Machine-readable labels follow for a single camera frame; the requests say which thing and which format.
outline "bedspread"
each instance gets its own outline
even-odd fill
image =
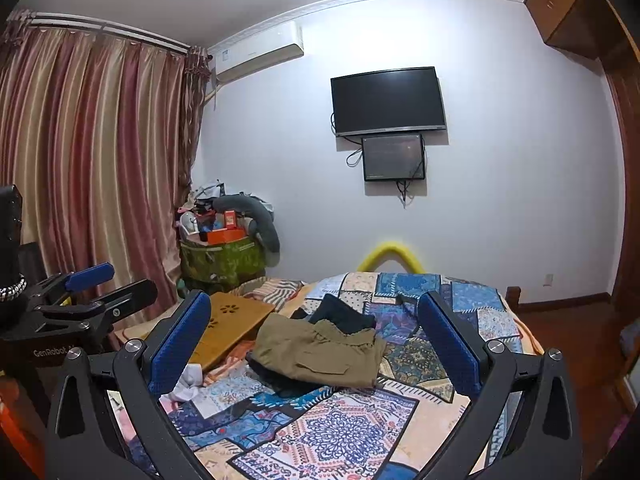
[[[252,373],[244,360],[252,343],[242,342],[207,375],[200,395],[168,417],[219,480],[410,480],[469,404],[419,327],[415,306],[396,304],[398,294],[419,298],[429,290],[485,340],[499,338],[514,352],[540,351],[494,288],[439,274],[350,272],[303,287],[280,313],[302,307],[311,314],[329,293],[375,316],[376,333],[386,340],[375,388],[323,386],[283,399]],[[474,471],[494,459],[517,402],[511,394]],[[137,437],[129,446],[135,462],[152,472]]]

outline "curtain rod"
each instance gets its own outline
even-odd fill
[[[142,30],[141,28],[129,27],[129,25],[108,22],[107,20],[98,20],[96,18],[88,18],[86,16],[76,16],[74,14],[36,12],[34,19],[31,21],[31,25],[102,30],[109,34],[145,41],[145,43],[161,46],[180,54],[186,54],[190,49],[190,46],[186,43],[181,43],[180,41],[175,41],[171,38],[166,38],[159,34]]]

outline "metal bolt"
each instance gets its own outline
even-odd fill
[[[494,354],[501,354],[502,352],[504,352],[504,343],[502,341],[491,339],[491,341],[489,341],[486,345]]]
[[[559,361],[562,359],[562,352],[557,348],[550,348],[548,350],[549,357],[551,357],[554,361]]]
[[[131,352],[132,354],[134,352],[137,352],[141,348],[142,348],[142,341],[140,341],[140,339],[132,339],[131,341],[127,341],[127,343],[124,345],[124,349],[127,352]]]
[[[71,350],[69,350],[69,352],[66,353],[66,356],[69,359],[76,359],[80,357],[81,353],[82,353],[82,349],[78,348],[77,346],[74,346]]]

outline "yellow arch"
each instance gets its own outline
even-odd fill
[[[385,242],[373,249],[369,256],[358,267],[359,272],[373,272],[376,269],[376,263],[387,253],[395,253],[404,262],[408,270],[414,274],[426,274],[426,270],[418,261],[418,258],[404,245],[398,242]]]

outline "baseboard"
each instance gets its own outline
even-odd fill
[[[535,303],[519,303],[514,312],[544,312],[545,310],[557,310],[559,308],[571,308],[572,306],[583,306],[591,303],[609,302],[611,295],[608,292],[591,294],[590,296],[578,296],[577,298],[565,298],[564,300],[537,301]]]

